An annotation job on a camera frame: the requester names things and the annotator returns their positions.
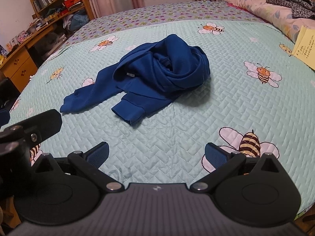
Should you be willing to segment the blue knit sweater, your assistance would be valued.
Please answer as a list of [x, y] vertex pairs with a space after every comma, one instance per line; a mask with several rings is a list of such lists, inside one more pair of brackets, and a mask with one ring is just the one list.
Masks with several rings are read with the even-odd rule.
[[203, 50], [172, 34], [136, 47], [118, 63], [99, 71], [93, 84], [64, 98], [60, 112], [82, 112], [125, 92], [112, 111], [135, 126], [209, 77], [209, 60]]

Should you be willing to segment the bee pattern quilted bedspread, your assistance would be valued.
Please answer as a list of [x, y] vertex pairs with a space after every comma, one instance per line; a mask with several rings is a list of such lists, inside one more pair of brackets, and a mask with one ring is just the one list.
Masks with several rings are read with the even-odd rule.
[[156, 5], [119, 12], [84, 25], [47, 60], [10, 112], [15, 124], [50, 109], [95, 80], [135, 47], [176, 34], [207, 54], [210, 78], [198, 89], [132, 127], [114, 114], [117, 94], [78, 114], [65, 114], [43, 152], [65, 157], [109, 144], [101, 170], [129, 183], [192, 183], [206, 175], [205, 145], [225, 145], [219, 131], [253, 131], [273, 143], [301, 194], [314, 204], [314, 72], [280, 47], [293, 42], [247, 11], [222, 2]]

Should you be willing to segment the wooden desk with drawers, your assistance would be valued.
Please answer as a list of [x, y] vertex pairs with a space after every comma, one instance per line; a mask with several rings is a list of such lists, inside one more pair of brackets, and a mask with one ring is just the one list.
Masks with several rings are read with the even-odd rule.
[[56, 23], [50, 23], [34, 32], [1, 64], [1, 76], [9, 78], [19, 92], [27, 86], [30, 76], [37, 72], [37, 65], [29, 49], [46, 34], [55, 30], [56, 26]]

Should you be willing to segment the yellow paper sheet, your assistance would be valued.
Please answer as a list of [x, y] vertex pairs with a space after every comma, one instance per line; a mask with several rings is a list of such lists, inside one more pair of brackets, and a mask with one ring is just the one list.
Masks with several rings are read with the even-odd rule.
[[304, 62], [312, 70], [315, 70], [315, 30], [301, 27], [292, 55]]

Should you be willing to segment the floral pink pillow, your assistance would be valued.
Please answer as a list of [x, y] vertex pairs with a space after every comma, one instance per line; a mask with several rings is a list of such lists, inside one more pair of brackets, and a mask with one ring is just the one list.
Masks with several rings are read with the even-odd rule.
[[314, 20], [306, 18], [293, 18], [291, 8], [266, 3], [266, 0], [224, 0], [236, 7], [268, 21], [282, 31], [293, 43], [296, 42], [302, 26], [314, 29]]

